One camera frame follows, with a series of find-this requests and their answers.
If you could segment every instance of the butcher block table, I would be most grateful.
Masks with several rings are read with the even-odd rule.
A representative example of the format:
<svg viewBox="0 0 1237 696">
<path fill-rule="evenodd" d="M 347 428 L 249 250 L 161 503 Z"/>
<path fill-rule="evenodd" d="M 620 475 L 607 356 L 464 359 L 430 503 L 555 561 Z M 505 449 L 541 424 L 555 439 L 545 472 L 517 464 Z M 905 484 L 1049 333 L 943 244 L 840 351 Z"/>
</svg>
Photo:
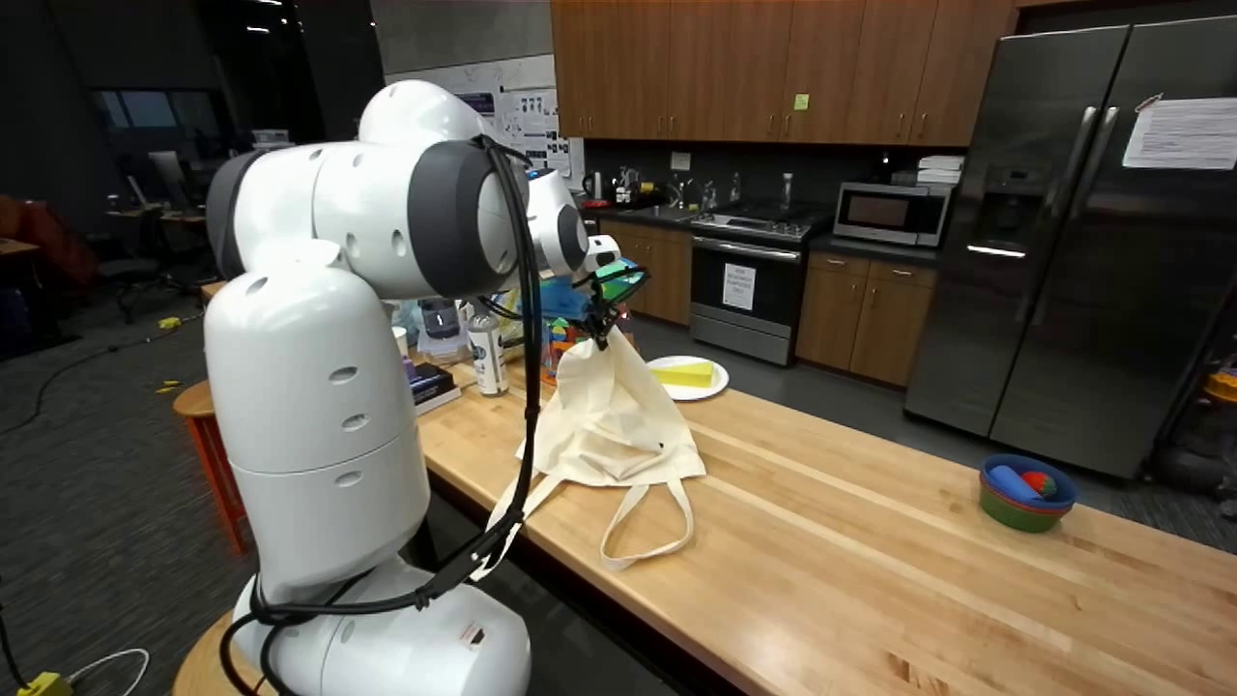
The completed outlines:
<svg viewBox="0 0 1237 696">
<path fill-rule="evenodd" d="M 524 542 L 733 690 L 1237 693 L 1237 556 L 1091 508 L 1015 535 L 974 468 L 737 390 L 679 409 L 706 464 L 685 553 L 602 568 L 621 493 L 573 484 Z M 521 394 L 421 417 L 430 472 L 484 511 L 517 442 Z M 675 528 L 656 493 L 620 548 Z"/>
</svg>

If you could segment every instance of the stainless steel refrigerator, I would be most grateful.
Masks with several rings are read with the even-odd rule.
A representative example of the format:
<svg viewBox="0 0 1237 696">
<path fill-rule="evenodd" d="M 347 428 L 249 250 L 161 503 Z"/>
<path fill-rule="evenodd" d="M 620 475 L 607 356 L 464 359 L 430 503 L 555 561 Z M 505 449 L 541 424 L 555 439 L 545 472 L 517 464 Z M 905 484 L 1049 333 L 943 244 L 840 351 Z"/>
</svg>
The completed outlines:
<svg viewBox="0 0 1237 696">
<path fill-rule="evenodd" d="M 1237 281 L 1225 96 L 1237 15 L 1002 38 L 905 409 L 1136 475 Z"/>
</svg>

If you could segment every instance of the blue bowl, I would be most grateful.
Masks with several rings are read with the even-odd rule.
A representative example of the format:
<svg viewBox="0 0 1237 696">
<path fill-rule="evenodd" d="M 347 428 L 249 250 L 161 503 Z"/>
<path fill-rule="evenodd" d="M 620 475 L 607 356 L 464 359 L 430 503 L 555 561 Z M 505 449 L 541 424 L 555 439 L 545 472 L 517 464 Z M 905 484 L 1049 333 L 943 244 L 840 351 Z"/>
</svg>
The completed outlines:
<svg viewBox="0 0 1237 696">
<path fill-rule="evenodd" d="M 1023 472 L 1045 472 L 1051 481 L 1051 494 L 1035 494 L 1022 481 Z M 1078 503 L 1071 475 L 1049 468 L 1045 461 L 999 458 L 982 464 L 979 481 L 979 508 L 1014 531 L 1051 531 Z"/>
</svg>

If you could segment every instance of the lower cabinet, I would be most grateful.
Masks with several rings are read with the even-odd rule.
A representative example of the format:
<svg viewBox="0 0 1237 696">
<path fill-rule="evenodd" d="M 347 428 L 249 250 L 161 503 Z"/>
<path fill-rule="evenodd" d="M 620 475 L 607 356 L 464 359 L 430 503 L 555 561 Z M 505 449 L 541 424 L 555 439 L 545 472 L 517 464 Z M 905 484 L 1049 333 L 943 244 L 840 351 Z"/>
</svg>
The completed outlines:
<svg viewBox="0 0 1237 696">
<path fill-rule="evenodd" d="M 796 356 L 905 388 L 932 292 L 932 267 L 814 250 L 807 261 Z"/>
<path fill-rule="evenodd" d="M 691 238 L 656 223 L 602 222 L 621 256 L 648 270 L 648 281 L 627 301 L 629 315 L 687 325 L 691 315 Z"/>
</svg>

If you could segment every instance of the microwave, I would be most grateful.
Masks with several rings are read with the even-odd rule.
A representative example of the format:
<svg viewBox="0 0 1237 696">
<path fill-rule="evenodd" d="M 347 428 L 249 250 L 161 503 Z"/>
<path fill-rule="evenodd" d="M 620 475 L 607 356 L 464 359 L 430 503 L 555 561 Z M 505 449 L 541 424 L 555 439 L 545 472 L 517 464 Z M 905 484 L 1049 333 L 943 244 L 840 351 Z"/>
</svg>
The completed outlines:
<svg viewBox="0 0 1237 696">
<path fill-rule="evenodd" d="M 844 183 L 832 238 L 894 247 L 941 247 L 951 199 L 953 185 Z"/>
</svg>

